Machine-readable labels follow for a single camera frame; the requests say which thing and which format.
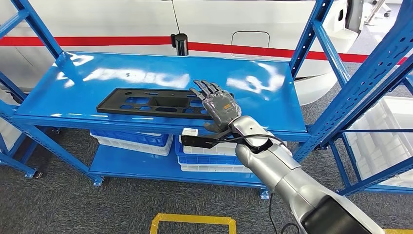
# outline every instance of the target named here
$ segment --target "black cable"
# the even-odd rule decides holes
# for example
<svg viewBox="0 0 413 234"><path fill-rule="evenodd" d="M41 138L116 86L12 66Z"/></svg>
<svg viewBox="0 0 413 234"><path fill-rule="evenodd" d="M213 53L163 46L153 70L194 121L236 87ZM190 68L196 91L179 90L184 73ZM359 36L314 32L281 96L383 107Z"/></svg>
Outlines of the black cable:
<svg viewBox="0 0 413 234"><path fill-rule="evenodd" d="M225 142L235 142L238 140L242 140L245 138L250 138L250 137L267 137L267 138L272 138L275 139L277 141L279 141L282 145L284 145L285 147L287 147L284 142L279 139L276 136L272 136L272 135L266 135L266 134L251 134L251 135L246 135L246 136L240 136L240 137L236 137L236 138L232 138L232 139L226 139L226 140L218 140L218 141L214 141L213 143L225 143Z"/></svg>
<svg viewBox="0 0 413 234"><path fill-rule="evenodd" d="M281 229L281 234L284 234L284 231L285 231L285 229L287 229L288 227L296 227L296 229L297 229L297 234L300 234L300 229L299 229L299 227L297 226L297 224L295 224L295 223L287 223L287 224L285 224L284 225L284 227L282 227L282 229Z"/></svg>
<svg viewBox="0 0 413 234"><path fill-rule="evenodd" d="M278 234L278 233L277 233L277 228L275 228L275 224L274 224L274 221L272 220L272 216L271 216L272 195L273 195L273 193L271 193L271 195L270 195L269 215L270 215L270 220L271 220L272 226L274 227L275 234Z"/></svg>
<svg viewBox="0 0 413 234"><path fill-rule="evenodd" d="M274 227L274 232L275 232L275 234L278 234L277 228L275 227L274 221L272 220L272 216L271 216L272 195L273 195L273 193L271 193L271 195L270 195L269 216L270 216L270 220L271 220L272 226ZM300 234L300 228L299 228L299 227L297 226L297 224L295 224L295 223L287 223L287 224L285 224L285 225L282 227L282 229L281 229L281 234L284 234L285 230L286 230L288 227L291 227L291 226L293 226L293 227L295 227L295 228L297 229L297 234Z"/></svg>

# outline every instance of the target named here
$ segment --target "white car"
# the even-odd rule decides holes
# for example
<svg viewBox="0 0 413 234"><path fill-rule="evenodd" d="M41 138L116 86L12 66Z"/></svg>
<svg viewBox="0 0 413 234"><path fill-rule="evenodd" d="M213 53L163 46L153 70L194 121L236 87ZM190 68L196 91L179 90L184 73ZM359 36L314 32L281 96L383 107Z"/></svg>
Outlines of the white car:
<svg viewBox="0 0 413 234"><path fill-rule="evenodd" d="M169 36L185 33L191 42L294 50L314 0L30 0L55 37ZM339 53L358 37L362 0L336 0L324 22ZM0 22L15 13L0 0ZM36 36L26 22L7 36ZM71 46L64 50L174 55L171 45ZM311 51L322 51L316 40ZM25 91L32 89L54 59L44 47L0 46L0 71ZM290 60L284 57L190 51L190 56ZM300 104L326 94L336 83L327 61L307 59L295 87Z"/></svg>

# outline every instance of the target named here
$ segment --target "black plastic tray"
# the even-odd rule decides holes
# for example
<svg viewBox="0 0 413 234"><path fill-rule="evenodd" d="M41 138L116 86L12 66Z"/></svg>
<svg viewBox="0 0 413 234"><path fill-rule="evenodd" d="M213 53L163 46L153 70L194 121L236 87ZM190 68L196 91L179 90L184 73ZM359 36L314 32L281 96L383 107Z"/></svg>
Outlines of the black plastic tray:
<svg viewBox="0 0 413 234"><path fill-rule="evenodd" d="M188 90L116 88L97 107L102 113L212 119Z"/></svg>

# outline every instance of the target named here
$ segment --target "yellow floor marking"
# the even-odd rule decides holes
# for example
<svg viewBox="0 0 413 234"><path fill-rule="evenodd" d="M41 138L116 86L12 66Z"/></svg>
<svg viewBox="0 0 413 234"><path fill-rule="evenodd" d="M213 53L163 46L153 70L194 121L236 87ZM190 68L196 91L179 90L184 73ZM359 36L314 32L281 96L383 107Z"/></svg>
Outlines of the yellow floor marking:
<svg viewBox="0 0 413 234"><path fill-rule="evenodd" d="M155 218L153 218L152 220L152 225L150 227L150 234L158 233L158 226L159 226L160 221L228 225L229 234L237 233L236 222L235 220L231 219L231 217L158 213L155 216Z"/></svg>
<svg viewBox="0 0 413 234"><path fill-rule="evenodd" d="M385 229L386 234L413 234L413 230L405 229Z"/></svg>

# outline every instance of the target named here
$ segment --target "lower shelf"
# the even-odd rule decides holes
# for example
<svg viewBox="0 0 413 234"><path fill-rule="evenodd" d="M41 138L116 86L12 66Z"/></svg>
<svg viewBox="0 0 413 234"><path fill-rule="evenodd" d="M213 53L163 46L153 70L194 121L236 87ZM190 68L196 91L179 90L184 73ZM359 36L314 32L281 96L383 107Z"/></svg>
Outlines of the lower shelf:
<svg viewBox="0 0 413 234"><path fill-rule="evenodd" d="M376 184L376 185L370 186L369 188L365 189L364 191L373 192L373 193L412 194L413 193L413 188Z"/></svg>
<svg viewBox="0 0 413 234"><path fill-rule="evenodd" d="M175 154L175 144L172 144L168 156L100 145L89 173L109 177L159 179L250 188L265 187L252 173L183 172Z"/></svg>

